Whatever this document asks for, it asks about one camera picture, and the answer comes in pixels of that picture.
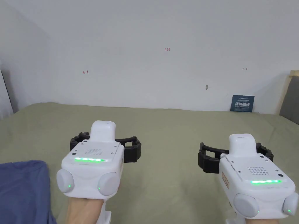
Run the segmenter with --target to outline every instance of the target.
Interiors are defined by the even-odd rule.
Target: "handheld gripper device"
[[[226,224],[245,224],[245,219],[282,219],[294,216],[298,194],[294,182],[273,163],[270,150],[250,134],[229,137],[230,149],[200,144],[198,165],[218,179],[236,212]],[[206,151],[215,153],[211,158]]]
[[[141,143],[136,136],[115,139],[115,123],[95,121],[90,136],[80,133],[70,141],[70,152],[57,172],[57,184],[68,197],[105,200],[97,224],[110,224],[106,201],[118,190],[124,162],[136,162]]]

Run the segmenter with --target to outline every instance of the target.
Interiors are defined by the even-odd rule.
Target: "hand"
[[[104,200],[70,197],[66,224],[96,224]]]
[[[278,219],[246,219],[246,224],[278,224]]]

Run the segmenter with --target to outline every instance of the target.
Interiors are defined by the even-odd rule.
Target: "white plastic housing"
[[[115,141],[115,123],[95,121],[90,139],[78,143],[62,160],[58,186],[68,197],[107,200],[117,193],[123,159],[124,146]]]
[[[221,154],[219,181],[237,215],[247,219],[287,217],[283,205],[295,192],[294,182],[271,160],[256,153],[252,135],[234,134],[229,141],[229,154]]]
[[[294,216],[298,207],[298,199],[299,195],[297,193],[293,193],[292,195],[288,196],[283,204],[283,212],[285,214]]]

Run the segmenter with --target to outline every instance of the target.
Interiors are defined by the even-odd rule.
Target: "printed label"
[[[120,170],[119,170],[119,172],[121,172],[121,170],[123,169],[123,160],[124,160],[124,156],[123,156],[123,158],[122,158],[122,160],[120,162]]]
[[[252,112],[254,96],[233,96],[231,111]]]
[[[222,179],[223,179],[225,185],[227,186],[227,188],[229,189],[229,182],[223,172],[222,172]]]

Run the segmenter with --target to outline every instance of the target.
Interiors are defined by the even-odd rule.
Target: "blue sign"
[[[252,112],[254,96],[233,96],[231,111]]]

